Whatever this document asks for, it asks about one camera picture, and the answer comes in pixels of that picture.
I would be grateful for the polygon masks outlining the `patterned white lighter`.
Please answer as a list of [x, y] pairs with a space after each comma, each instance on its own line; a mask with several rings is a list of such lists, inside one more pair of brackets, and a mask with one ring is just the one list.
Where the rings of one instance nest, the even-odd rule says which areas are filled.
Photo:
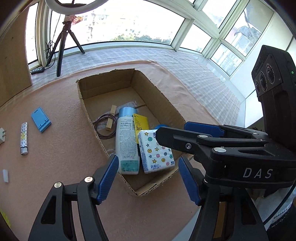
[[21, 151], [21, 155], [28, 154], [28, 123], [27, 122], [24, 122], [21, 125], [20, 151]]

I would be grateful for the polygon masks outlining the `large wooden board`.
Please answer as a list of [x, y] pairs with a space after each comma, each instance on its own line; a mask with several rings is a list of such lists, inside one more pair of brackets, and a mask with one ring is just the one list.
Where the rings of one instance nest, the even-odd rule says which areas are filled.
[[25, 47], [28, 11], [16, 18], [1, 41], [1, 105], [32, 85]]

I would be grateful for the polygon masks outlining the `blue plastic phone stand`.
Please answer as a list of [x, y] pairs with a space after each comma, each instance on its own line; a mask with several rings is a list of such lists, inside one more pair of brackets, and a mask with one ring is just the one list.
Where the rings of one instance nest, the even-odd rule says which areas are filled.
[[41, 107], [32, 112], [31, 118], [41, 133], [51, 125], [51, 121]]

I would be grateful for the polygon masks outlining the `yellow plastic shuttlecock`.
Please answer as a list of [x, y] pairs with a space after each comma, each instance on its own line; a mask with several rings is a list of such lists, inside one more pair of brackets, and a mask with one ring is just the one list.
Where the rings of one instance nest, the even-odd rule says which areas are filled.
[[10, 222], [8, 216], [6, 215], [6, 213], [2, 209], [0, 209], [0, 212], [1, 212], [2, 217], [5, 220], [6, 224], [9, 226], [9, 228], [11, 228], [11, 222]]

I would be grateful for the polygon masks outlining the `open cardboard box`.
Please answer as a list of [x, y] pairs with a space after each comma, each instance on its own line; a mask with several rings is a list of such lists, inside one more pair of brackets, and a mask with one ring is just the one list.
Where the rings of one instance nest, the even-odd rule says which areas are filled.
[[117, 155], [119, 176], [134, 195], [150, 193], [178, 171], [182, 153], [161, 146], [156, 128], [182, 128], [185, 120], [144, 73], [116, 69], [77, 85], [96, 137], [107, 155]]

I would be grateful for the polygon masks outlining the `round blue tin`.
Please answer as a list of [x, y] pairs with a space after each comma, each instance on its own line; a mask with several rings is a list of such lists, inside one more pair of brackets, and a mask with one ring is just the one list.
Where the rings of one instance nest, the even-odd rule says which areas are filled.
[[159, 124], [159, 125], [155, 126], [154, 129], [155, 130], [158, 130], [161, 127], [169, 127], [169, 126], [168, 125], [165, 125], [165, 124]]

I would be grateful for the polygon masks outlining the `star patterned tissue pack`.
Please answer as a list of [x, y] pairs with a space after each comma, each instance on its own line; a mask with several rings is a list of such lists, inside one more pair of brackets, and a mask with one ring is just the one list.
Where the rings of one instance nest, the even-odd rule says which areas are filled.
[[145, 174], [174, 168], [172, 150], [157, 142], [156, 130], [141, 130], [137, 137]]

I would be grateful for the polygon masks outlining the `white USB wall charger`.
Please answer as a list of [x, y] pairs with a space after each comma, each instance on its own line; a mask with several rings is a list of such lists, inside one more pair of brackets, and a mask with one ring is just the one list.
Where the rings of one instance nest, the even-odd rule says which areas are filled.
[[0, 145], [5, 142], [6, 130], [4, 128], [0, 128]]

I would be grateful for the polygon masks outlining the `white lotion bottle blue cap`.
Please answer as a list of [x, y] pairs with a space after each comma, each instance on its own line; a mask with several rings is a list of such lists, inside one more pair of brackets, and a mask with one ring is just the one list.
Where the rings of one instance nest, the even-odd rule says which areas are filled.
[[119, 159], [118, 171], [122, 175], [139, 173], [140, 156], [138, 154], [133, 114], [135, 108], [123, 107], [119, 110], [115, 134], [115, 153]]

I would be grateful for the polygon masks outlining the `wooden clothespin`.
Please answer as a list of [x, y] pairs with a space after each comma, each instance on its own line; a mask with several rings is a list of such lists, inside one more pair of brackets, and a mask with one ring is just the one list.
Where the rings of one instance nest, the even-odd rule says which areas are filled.
[[107, 119], [107, 123], [106, 123], [106, 130], [107, 131], [111, 131], [112, 129], [112, 125], [113, 125], [113, 121], [114, 119], [112, 117], [115, 117], [115, 113], [116, 113], [116, 105], [112, 105], [110, 112], [109, 112], [109, 117]]

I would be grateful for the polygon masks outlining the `small white translucent cap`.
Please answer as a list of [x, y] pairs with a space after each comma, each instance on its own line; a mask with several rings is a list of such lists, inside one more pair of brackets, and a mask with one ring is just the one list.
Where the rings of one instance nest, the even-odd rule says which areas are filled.
[[5, 183], [9, 183], [9, 174], [8, 174], [8, 170], [3, 169], [3, 180]]

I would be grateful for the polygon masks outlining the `yellow black box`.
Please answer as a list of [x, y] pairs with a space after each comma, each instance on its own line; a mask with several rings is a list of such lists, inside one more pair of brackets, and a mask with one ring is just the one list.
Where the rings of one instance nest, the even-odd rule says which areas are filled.
[[140, 115], [140, 114], [133, 114], [133, 122], [134, 122], [134, 129], [135, 129], [135, 137], [136, 142], [138, 142], [138, 133], [142, 130], [148, 130], [149, 129], [149, 121], [146, 116]]

